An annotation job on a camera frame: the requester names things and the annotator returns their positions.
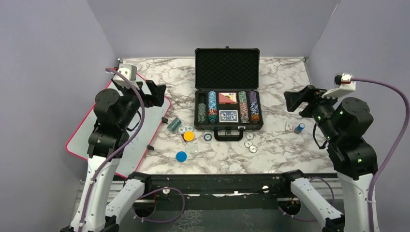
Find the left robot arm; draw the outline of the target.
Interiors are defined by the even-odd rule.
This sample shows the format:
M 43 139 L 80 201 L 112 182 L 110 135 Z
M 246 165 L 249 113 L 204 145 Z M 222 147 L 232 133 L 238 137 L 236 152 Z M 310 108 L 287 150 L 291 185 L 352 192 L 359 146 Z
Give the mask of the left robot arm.
M 150 90 L 146 94 L 143 84 Z M 134 82 L 132 86 L 115 83 L 95 97 L 93 112 L 96 122 L 88 138 L 88 167 L 81 200 L 70 225 L 63 232 L 117 232 L 124 214 L 139 198 L 147 198 L 152 185 L 132 179 L 119 196 L 108 203 L 111 182 L 123 158 L 125 147 L 140 133 L 145 124 L 146 108 L 161 107 L 166 85 L 152 80 Z

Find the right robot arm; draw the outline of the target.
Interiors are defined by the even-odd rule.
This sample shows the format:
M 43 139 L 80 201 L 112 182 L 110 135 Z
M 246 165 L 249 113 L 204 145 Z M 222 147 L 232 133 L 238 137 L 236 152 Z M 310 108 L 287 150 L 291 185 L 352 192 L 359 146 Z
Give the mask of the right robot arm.
M 312 118 L 326 137 L 327 153 L 342 187 L 344 211 L 336 210 L 314 189 L 300 170 L 281 175 L 279 191 L 295 195 L 314 215 L 324 232 L 376 232 L 376 208 L 371 181 L 377 172 L 377 155 L 363 135 L 373 122 L 366 102 L 346 97 L 328 98 L 327 90 L 312 85 L 284 93 L 289 112 L 300 104 L 300 116 Z

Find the teal chip stack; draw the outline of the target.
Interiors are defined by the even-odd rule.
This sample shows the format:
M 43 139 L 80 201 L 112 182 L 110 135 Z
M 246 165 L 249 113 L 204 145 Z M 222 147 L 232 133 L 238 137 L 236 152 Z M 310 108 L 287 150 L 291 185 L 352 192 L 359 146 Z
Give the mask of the teal chip stack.
M 171 123 L 169 123 L 169 125 L 167 126 L 167 129 L 171 133 L 178 133 L 181 125 L 182 125 L 181 119 L 176 117 Z

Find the grey white poker chip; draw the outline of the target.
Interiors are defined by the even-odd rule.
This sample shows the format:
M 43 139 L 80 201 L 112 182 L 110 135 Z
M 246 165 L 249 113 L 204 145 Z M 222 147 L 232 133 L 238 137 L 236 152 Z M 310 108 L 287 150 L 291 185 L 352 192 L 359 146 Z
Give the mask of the grey white poker chip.
M 252 133 L 247 133 L 246 134 L 246 139 L 247 140 L 253 140 L 254 139 L 254 135 Z

